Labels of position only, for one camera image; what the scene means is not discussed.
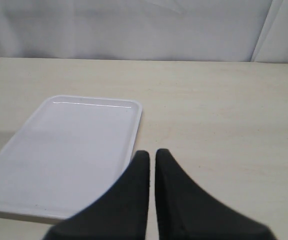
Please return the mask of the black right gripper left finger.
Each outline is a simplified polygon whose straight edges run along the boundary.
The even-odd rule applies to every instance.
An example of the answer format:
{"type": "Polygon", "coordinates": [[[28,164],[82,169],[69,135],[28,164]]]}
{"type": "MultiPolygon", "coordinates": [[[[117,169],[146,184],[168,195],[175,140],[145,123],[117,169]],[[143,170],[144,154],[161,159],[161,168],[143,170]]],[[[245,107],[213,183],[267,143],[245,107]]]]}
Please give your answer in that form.
{"type": "Polygon", "coordinates": [[[45,240],[144,240],[150,196],[150,156],[135,153],[129,166],[98,200],[52,226],[45,240]]]}

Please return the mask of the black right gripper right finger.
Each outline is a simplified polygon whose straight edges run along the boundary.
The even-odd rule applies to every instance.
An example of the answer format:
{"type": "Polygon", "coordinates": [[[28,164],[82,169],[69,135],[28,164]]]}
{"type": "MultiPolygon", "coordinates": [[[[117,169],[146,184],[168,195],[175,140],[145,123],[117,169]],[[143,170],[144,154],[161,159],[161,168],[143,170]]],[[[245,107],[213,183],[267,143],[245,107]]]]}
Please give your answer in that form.
{"type": "Polygon", "coordinates": [[[197,185],[171,152],[155,155],[155,207],[161,240],[272,240],[264,224],[221,203],[197,185]]]}

